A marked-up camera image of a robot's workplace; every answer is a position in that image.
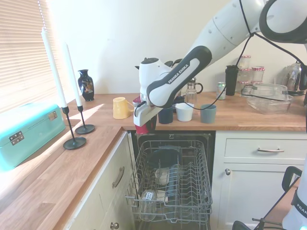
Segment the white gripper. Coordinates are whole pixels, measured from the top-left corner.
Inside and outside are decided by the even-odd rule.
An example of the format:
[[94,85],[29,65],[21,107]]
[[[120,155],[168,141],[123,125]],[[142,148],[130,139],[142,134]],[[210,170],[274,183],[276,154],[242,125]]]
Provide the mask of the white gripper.
[[136,126],[143,126],[148,121],[148,131],[154,132],[156,129],[157,114],[161,111],[160,107],[142,105],[134,110],[133,122]]

